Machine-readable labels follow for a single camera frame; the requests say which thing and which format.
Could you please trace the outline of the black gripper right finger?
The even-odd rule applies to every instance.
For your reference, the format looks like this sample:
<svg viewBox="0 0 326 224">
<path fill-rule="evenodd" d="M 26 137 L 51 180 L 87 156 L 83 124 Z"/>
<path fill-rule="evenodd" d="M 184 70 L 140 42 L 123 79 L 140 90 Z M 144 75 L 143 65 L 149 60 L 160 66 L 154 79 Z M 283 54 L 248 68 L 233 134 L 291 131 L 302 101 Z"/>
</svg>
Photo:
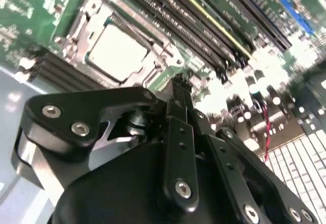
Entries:
<svg viewBox="0 0 326 224">
<path fill-rule="evenodd" d="M 229 207 L 223 223 L 317 223 L 317 218 L 228 128 L 211 129 L 207 117 L 193 106 L 192 86 L 183 95 L 195 129 L 199 152 L 218 177 L 222 202 Z"/>
</svg>

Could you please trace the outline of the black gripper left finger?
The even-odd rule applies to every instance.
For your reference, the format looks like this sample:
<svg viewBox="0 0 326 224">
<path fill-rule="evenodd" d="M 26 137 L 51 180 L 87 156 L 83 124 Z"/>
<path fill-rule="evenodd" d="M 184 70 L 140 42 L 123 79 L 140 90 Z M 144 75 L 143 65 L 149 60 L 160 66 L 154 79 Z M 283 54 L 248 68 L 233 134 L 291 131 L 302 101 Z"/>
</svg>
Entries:
<svg viewBox="0 0 326 224">
<path fill-rule="evenodd" d="M 118 121 L 128 113 L 144 112 L 149 143 L 165 145 L 165 162 L 176 161 L 176 146 L 194 150 L 193 127 L 180 77 L 172 79 L 172 97 L 164 102 L 140 88 L 40 95 L 28 100 L 20 123 L 21 134 L 35 146 L 31 168 L 50 200 L 57 205 L 77 179 L 93 171 L 89 156 L 100 138 L 101 125 L 123 132 Z"/>
</svg>

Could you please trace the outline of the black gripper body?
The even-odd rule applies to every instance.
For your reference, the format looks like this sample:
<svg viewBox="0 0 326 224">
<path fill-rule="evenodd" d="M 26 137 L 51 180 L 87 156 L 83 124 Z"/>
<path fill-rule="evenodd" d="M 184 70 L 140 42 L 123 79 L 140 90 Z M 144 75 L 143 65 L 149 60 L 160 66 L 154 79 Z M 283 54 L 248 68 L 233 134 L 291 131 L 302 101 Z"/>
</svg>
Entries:
<svg viewBox="0 0 326 224">
<path fill-rule="evenodd" d="M 138 146 L 74 181 L 61 196 L 52 223 L 223 223 L 218 177 L 204 153 L 176 146 Z"/>
</svg>

